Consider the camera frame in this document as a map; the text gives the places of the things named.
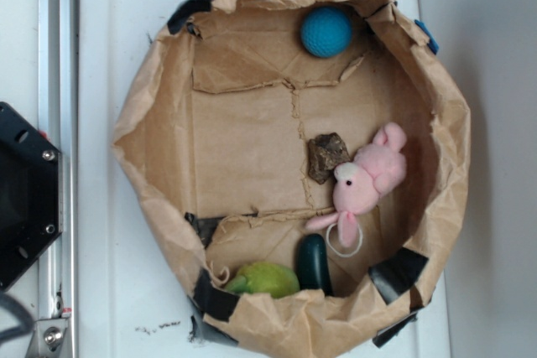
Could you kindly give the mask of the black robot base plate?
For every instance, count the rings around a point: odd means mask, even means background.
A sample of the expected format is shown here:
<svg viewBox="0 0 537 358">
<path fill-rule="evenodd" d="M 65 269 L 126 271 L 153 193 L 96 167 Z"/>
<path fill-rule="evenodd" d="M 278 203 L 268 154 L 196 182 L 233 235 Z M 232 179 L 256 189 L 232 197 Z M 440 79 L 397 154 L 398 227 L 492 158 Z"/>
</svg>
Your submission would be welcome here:
<svg viewBox="0 0 537 358">
<path fill-rule="evenodd" d="M 1 103 L 1 290 L 8 291 L 60 234 L 60 156 Z"/>
</svg>

